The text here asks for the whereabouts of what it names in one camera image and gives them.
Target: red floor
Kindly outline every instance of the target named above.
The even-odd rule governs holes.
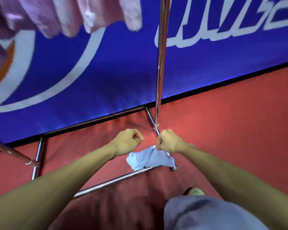
[[[288,68],[162,105],[160,129],[171,128],[198,148],[252,172],[288,194]],[[144,111],[48,140],[43,174],[138,128],[156,136]],[[34,157],[37,143],[18,150]],[[131,172],[126,157],[108,162],[84,188]],[[70,202],[52,229],[162,229],[163,208],[188,187],[218,196],[197,169],[174,155],[175,172],[157,168]],[[29,181],[31,168],[0,153],[0,195]]]

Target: metal rack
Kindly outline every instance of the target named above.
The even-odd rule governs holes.
[[[125,110],[122,112],[118,112],[118,113],[114,113],[108,116],[104,116],[104,117],[100,117],[97,119],[93,119],[93,120],[89,120],[83,123],[78,123],[72,126],[68,126],[68,127],[64,127],[58,130],[54,130],[54,131],[50,131],[50,132],[46,132],[44,134],[40,135],[40,140],[39,140],[39,144],[37,147],[37,152],[36,152],[36,157],[35,159],[33,158],[29,158],[26,155],[23,155],[21,152],[3,144],[0,143],[0,151],[6,151],[7,153],[13,155],[14,157],[21,159],[25,162],[26,165],[31,165],[33,166],[33,172],[32,172],[32,177],[31,180],[34,180],[35,178],[37,178],[40,175],[40,167],[41,167],[41,157],[42,157],[42,153],[43,153],[43,146],[44,143],[46,141],[46,139],[48,137],[50,137],[51,135],[53,135],[54,133],[62,133],[63,131],[66,130],[72,130],[73,128],[77,128],[77,127],[81,127],[90,123],[94,123],[100,120],[105,120],[105,119],[109,119],[109,118],[113,118],[116,116],[121,116],[124,114],[128,114],[134,111],[140,111],[140,110],[145,110],[148,116],[148,119],[150,120],[150,123],[154,129],[154,131],[156,132],[157,135],[160,134],[160,131],[158,130],[158,126],[159,126],[159,110],[160,110],[160,105],[161,105],[161,97],[162,97],[162,85],[163,85],[163,74],[164,74],[164,63],[165,63],[165,50],[166,50],[166,40],[167,40],[167,30],[168,30],[168,23],[169,23],[169,8],[170,8],[170,0],[161,0],[161,4],[160,4],[160,21],[159,21],[159,42],[158,42],[158,73],[157,73],[157,88],[156,88],[156,104],[155,104],[155,120],[153,119],[149,109],[146,106],[140,106],[137,108],[133,108],[133,109],[129,109],[129,110]],[[145,169],[141,169],[138,171],[134,171],[132,173],[123,175],[121,177],[112,179],[110,181],[101,183],[99,185],[84,189],[79,191],[74,198],[78,198],[81,196],[84,196],[86,194],[92,193],[96,190],[102,189],[104,187],[113,185],[117,182],[126,180],[128,178],[134,177],[136,175],[145,173],[146,171],[152,170],[155,167],[151,167],[151,168],[145,168]],[[173,168],[171,168],[172,170],[176,170],[177,166],[175,165]]]

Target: light blue cloth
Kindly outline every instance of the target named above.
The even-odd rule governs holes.
[[[144,167],[155,167],[159,165],[174,167],[175,165],[174,158],[167,155],[165,151],[157,150],[155,145],[140,152],[129,153],[126,161],[135,171],[143,169]]]

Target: forearm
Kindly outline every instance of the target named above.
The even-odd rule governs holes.
[[[224,200],[245,208],[271,229],[288,229],[288,195],[253,174],[190,144],[185,144],[179,150],[200,170]]]
[[[46,229],[115,150],[106,145],[0,196],[0,229]]]

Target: hand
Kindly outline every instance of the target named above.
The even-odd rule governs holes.
[[[144,136],[137,129],[126,129],[121,131],[109,144],[115,145],[115,155],[121,156],[134,151],[144,140]]]
[[[179,146],[187,144],[172,129],[163,130],[157,138],[156,149],[169,153],[179,152]]]

